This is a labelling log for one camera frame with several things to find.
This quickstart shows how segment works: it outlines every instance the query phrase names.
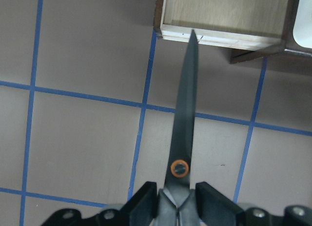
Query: gray blade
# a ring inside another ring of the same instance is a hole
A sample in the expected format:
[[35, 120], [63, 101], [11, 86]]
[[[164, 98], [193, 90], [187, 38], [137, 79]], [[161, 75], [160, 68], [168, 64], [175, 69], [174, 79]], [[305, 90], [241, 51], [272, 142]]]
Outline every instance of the gray blade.
[[170, 167], [173, 161], [179, 159], [186, 161], [191, 167], [197, 72], [198, 43], [193, 30], [183, 62], [165, 179], [165, 188], [170, 191], [176, 206], [180, 206], [189, 196], [190, 171], [185, 177], [177, 178], [172, 175]]

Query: grid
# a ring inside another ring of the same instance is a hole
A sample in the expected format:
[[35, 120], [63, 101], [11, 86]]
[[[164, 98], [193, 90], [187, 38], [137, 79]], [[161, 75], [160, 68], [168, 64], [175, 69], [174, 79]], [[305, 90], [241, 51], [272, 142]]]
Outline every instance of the grid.
[[[139, 129], [138, 129], [138, 133], [136, 136], [136, 145], [135, 145], [135, 151], [134, 151], [134, 157], [133, 157], [133, 163], [132, 163], [131, 177], [130, 177], [130, 182], [129, 182], [128, 199], [130, 199], [132, 197], [133, 191], [134, 191], [134, 184], [135, 184], [135, 178], [136, 178], [136, 166], [137, 166], [136, 164], [137, 164], [139, 152], [140, 152], [140, 144], [141, 144], [141, 137], [142, 137], [143, 127], [144, 127], [144, 118], [145, 118], [146, 110], [147, 109], [148, 110], [156, 110], [156, 111], [167, 112], [167, 113], [174, 113], [175, 112], [175, 109], [173, 109], [173, 108], [157, 106], [157, 105], [152, 105], [152, 104], [147, 103], [149, 88], [150, 88], [150, 82], [151, 82], [151, 76], [152, 76], [155, 47], [156, 47], [156, 34], [155, 34], [155, 32], [152, 33], [152, 37], [151, 37], [151, 47], [150, 47], [150, 54], [149, 54], [149, 60], [148, 60], [148, 66], [147, 66], [147, 73], [146, 73], [142, 103], [127, 101], [127, 100], [120, 100], [120, 99], [115, 99], [115, 98], [102, 97], [102, 96], [97, 96], [97, 95], [71, 92], [71, 91], [57, 90], [57, 89], [46, 88], [46, 87], [37, 87], [36, 86], [36, 71], [37, 71], [37, 57], [38, 57], [38, 48], [39, 48], [42, 5], [43, 5], [43, 0], [38, 0], [36, 28], [35, 28], [35, 41], [34, 41], [34, 48], [33, 48], [33, 60], [32, 60], [32, 71], [31, 71], [30, 85], [20, 84], [20, 83], [15, 83], [15, 82], [0, 81], [0, 85], [3, 85], [3, 86], [29, 90], [28, 114], [27, 114], [27, 125], [26, 125], [26, 139], [25, 139], [25, 151], [24, 151], [24, 164], [23, 164], [23, 175], [22, 175], [22, 188], [21, 188], [21, 190], [14, 190], [14, 189], [8, 189], [8, 188], [1, 188], [0, 187], [0, 192], [17, 194], [17, 195], [21, 196], [20, 216], [19, 216], [20, 217], [19, 218], [19, 225], [20, 226], [23, 226], [23, 224], [24, 224], [26, 197], [34, 197], [34, 198], [54, 200], [54, 201], [60, 201], [60, 202], [75, 203], [75, 204], [79, 204], [79, 205], [88, 205], [88, 206], [94, 206], [94, 207], [104, 207], [105, 206], [105, 204], [103, 204], [103, 203], [96, 203], [96, 202], [90, 202], [90, 201], [83, 201], [83, 200], [79, 200], [79, 199], [71, 199], [71, 198], [64, 198], [64, 197], [58, 197], [58, 196], [51, 196], [51, 195], [27, 192], [26, 187], [27, 187], [27, 174], [28, 174], [28, 159], [29, 159], [29, 149], [30, 149], [30, 138], [31, 138], [31, 127], [32, 127], [33, 105], [34, 105], [34, 94], [35, 94], [35, 92], [44, 92], [44, 93], [55, 94], [55, 95], [63, 95], [63, 96], [82, 98], [82, 99], [88, 99], [88, 100], [95, 100], [95, 101], [101, 101], [101, 102], [107, 102], [107, 103], [116, 103], [116, 104], [141, 108], [140, 117], [139, 117], [139, 121], [138, 121]], [[240, 169], [239, 169], [237, 182], [236, 182], [236, 188], [235, 188], [234, 197], [233, 197], [234, 202], [237, 202], [237, 199], [239, 196], [240, 186], [242, 183], [245, 164], [246, 164], [246, 160], [247, 160], [247, 156], [248, 156], [249, 145], [251, 142], [251, 137], [253, 134], [254, 127], [265, 128], [265, 129], [281, 131], [281, 132], [294, 133], [294, 134], [300, 134], [300, 135], [305, 135], [305, 136], [312, 136], [311, 131], [255, 122], [258, 107], [259, 107], [259, 102], [260, 102], [260, 98], [261, 98], [261, 91], [262, 91], [262, 87], [263, 87], [263, 82], [265, 79], [267, 60], [268, 60], [267, 58], [263, 59], [261, 73], [260, 73], [258, 86], [257, 86], [257, 91], [256, 91], [255, 99], [254, 99], [253, 112], [252, 112], [252, 115], [251, 115], [251, 118], [249, 121], [235, 119], [235, 118], [229, 118], [229, 117], [222, 117], [222, 116], [217, 116], [217, 115], [211, 115], [211, 114], [205, 114], [205, 113], [196, 113], [196, 115], [195, 115], [198, 118], [204, 118], [204, 119], [208, 119], [208, 120], [216, 120], [216, 121], [221, 121], [221, 122], [235, 123], [235, 124], [241, 124], [241, 125], [247, 125], [248, 126], [248, 132], [247, 132], [247, 136], [246, 136], [244, 151], [243, 151], [243, 155], [242, 155], [242, 160], [241, 160], [241, 164], [240, 164]]]

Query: orange ring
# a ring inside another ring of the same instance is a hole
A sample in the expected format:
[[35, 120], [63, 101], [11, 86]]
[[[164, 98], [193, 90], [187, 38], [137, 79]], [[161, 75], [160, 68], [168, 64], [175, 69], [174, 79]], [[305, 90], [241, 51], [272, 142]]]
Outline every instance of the orange ring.
[[[182, 173], [182, 174], [176, 174], [175, 172], [175, 167], [176, 165], [178, 164], [183, 164], [185, 166], [185, 172]], [[183, 178], [185, 177], [188, 173], [189, 173], [189, 165], [187, 164], [187, 162], [185, 162], [184, 160], [182, 159], [178, 159], [178, 160], [175, 160], [171, 166], [170, 166], [170, 170], [171, 170], [171, 174], [173, 174], [174, 177], [177, 177], [177, 178]]]

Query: tile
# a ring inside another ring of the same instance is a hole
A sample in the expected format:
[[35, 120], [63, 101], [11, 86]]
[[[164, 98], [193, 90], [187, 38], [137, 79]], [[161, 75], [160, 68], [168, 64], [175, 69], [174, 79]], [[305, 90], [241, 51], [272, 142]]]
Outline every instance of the tile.
[[26, 197], [24, 226], [41, 225], [55, 211], [63, 208], [79, 210], [83, 219], [92, 217], [101, 211], [101, 208], [93, 206]]
[[[175, 107], [186, 43], [160, 40], [148, 103]], [[199, 45], [197, 112], [249, 120], [261, 60], [229, 64], [230, 49]]]
[[155, 0], [44, 0], [37, 86], [141, 102]]
[[312, 207], [312, 137], [253, 131], [238, 202], [277, 215], [288, 205]]
[[312, 67], [290, 60], [269, 59], [256, 121], [311, 131]]
[[0, 187], [21, 190], [29, 91], [0, 86]]
[[19, 225], [20, 195], [0, 192], [0, 225]]
[[[174, 115], [147, 110], [137, 163], [135, 190], [146, 181], [163, 188]], [[247, 126], [196, 118], [191, 188], [206, 181], [232, 199]]]
[[0, 80], [30, 83], [38, 0], [0, 0]]
[[27, 191], [127, 200], [140, 108], [35, 94]]

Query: gray floor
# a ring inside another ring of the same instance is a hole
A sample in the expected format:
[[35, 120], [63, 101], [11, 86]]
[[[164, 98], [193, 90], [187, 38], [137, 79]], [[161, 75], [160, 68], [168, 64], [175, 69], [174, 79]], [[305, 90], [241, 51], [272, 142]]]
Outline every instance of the gray floor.
[[[154, 4], [0, 0], [0, 225], [163, 186], [186, 44], [156, 41]], [[312, 61], [199, 51], [191, 186], [274, 214], [312, 207]]]

